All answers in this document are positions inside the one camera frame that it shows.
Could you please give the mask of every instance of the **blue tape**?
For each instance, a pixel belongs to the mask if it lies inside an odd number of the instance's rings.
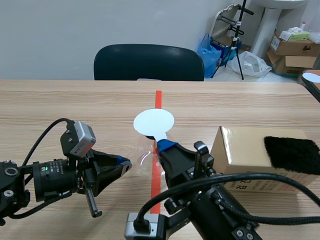
[[[116,165],[118,166],[119,164],[122,164],[124,161],[122,160],[122,156],[118,156],[116,158]]]
[[[172,148],[173,146],[177,145],[177,142],[169,141],[168,139],[162,139],[156,143],[158,148],[159,156],[161,156],[161,153],[169,148]]]

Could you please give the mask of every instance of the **cardboard box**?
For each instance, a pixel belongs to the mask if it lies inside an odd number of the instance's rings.
[[[316,57],[320,53],[320,44],[315,44],[310,40],[285,41],[274,34],[271,49],[278,56]]]
[[[287,42],[295,42],[295,41],[307,40],[309,35],[310,35],[310,33],[307,31],[297,32],[297,33],[289,32],[289,31],[282,31],[279,38],[281,38]]]
[[[246,172],[274,173],[294,179],[307,186],[318,178],[298,172],[274,168],[265,149],[264,137],[288,137],[306,139],[302,130],[254,127],[222,127],[216,134],[211,155],[213,168],[218,173],[235,174]],[[228,190],[261,193],[297,194],[295,188],[272,180],[243,180],[227,182]]]
[[[315,56],[279,56],[269,49],[268,60],[272,65],[272,71],[286,78],[297,78],[305,69],[312,69],[315,64]]]

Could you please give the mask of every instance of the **white round object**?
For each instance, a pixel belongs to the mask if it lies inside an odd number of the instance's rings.
[[[311,73],[311,72],[305,72],[304,74],[302,74],[302,76],[304,77],[304,79],[313,82],[313,83],[320,83],[320,76]]]
[[[160,108],[152,108],[141,112],[133,121],[134,129],[145,136],[154,137],[155,140],[166,139],[168,132],[174,125],[174,116]]]

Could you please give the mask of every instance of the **white sink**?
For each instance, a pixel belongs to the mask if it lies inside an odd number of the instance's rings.
[[[308,0],[253,0],[258,5],[265,7],[264,15],[260,23],[258,32],[253,42],[251,52],[264,58],[267,54],[271,38],[275,32],[278,19],[282,9],[295,9]]]
[[[270,9],[295,9],[307,0],[253,0],[256,4]]]

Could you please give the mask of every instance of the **plastic bag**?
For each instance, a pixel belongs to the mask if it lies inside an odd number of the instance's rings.
[[[245,51],[239,54],[240,65],[242,73],[252,77],[262,77],[266,75],[272,69],[266,62],[260,57],[254,55],[249,51]],[[231,61],[228,61],[226,68],[240,74],[238,59],[235,57]]]
[[[308,39],[315,44],[320,44],[320,31],[311,31]]]
[[[211,78],[217,68],[217,61],[221,51],[216,50],[210,45],[209,33],[206,33],[198,47],[197,53],[202,58],[204,64],[204,77]]]

